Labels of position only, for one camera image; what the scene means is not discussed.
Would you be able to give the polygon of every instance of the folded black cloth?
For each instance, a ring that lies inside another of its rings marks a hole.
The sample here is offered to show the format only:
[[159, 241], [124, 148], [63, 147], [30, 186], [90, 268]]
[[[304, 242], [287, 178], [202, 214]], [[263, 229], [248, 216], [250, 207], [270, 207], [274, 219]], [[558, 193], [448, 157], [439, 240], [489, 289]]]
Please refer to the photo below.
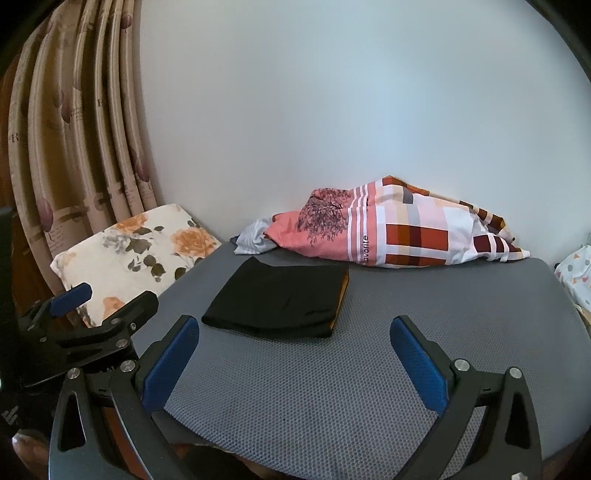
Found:
[[346, 264], [272, 267], [250, 257], [202, 321], [265, 338], [328, 337], [348, 280]]

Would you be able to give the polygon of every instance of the beige curtain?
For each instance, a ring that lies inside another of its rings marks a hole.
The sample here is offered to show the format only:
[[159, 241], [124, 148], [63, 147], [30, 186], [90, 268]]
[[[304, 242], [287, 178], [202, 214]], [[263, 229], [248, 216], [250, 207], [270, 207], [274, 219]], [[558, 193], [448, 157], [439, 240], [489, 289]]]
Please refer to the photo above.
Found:
[[62, 286], [49, 264], [58, 253], [157, 206], [135, 112], [133, 8], [67, 0], [18, 59], [8, 115], [12, 188], [55, 293]]

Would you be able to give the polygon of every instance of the orange flower print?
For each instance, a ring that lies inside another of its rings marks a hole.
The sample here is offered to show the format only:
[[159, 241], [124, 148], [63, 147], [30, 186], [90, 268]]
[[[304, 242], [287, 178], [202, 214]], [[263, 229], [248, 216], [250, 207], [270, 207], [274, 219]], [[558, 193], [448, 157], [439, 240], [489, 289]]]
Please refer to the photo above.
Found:
[[113, 315], [123, 305], [125, 305], [125, 303], [123, 303], [117, 297], [105, 297], [103, 299], [103, 307], [105, 308], [105, 312], [103, 313], [103, 320]]
[[212, 237], [200, 228], [189, 227], [186, 230], [177, 230], [170, 236], [174, 245], [174, 252], [190, 257], [206, 257], [216, 249]]
[[115, 224], [115, 228], [125, 235], [131, 235], [138, 228], [143, 227], [147, 219], [148, 218], [144, 213], [140, 213], [135, 217], [128, 218], [127, 220], [123, 220], [123, 222]]

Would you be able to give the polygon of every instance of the pillow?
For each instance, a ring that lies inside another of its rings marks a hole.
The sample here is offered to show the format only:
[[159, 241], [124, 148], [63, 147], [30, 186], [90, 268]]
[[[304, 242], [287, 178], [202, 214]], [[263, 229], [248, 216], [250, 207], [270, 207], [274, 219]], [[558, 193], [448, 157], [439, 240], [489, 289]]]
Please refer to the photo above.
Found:
[[505, 221], [466, 202], [384, 177], [351, 190], [314, 190], [302, 210], [279, 213], [265, 236], [307, 257], [372, 267], [453, 265], [529, 257]]
[[573, 301], [591, 310], [591, 245], [584, 245], [566, 257], [554, 271]]
[[117, 223], [58, 254], [51, 269], [66, 290], [86, 282], [92, 298], [78, 311], [99, 326], [145, 290], [160, 295], [220, 242], [181, 207], [163, 205]]

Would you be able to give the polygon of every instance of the gray mesh mat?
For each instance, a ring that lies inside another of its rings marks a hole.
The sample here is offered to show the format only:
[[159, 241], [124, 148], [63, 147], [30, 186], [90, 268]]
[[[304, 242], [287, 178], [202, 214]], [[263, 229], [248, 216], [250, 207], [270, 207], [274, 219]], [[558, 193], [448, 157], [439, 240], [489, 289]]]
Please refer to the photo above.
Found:
[[[258, 258], [319, 262], [281, 249]], [[179, 315], [201, 318], [246, 259], [224, 244], [165, 291], [158, 314], [134, 335], [138, 353]], [[222, 448], [291, 475], [391, 480], [436, 418], [389, 344], [390, 321], [403, 313], [452, 359], [492, 372], [522, 368], [544, 458], [591, 423], [591, 342], [537, 259], [416, 270], [351, 265], [329, 339], [262, 340], [201, 324], [166, 409]], [[473, 415], [447, 474], [461, 467], [481, 415]]]

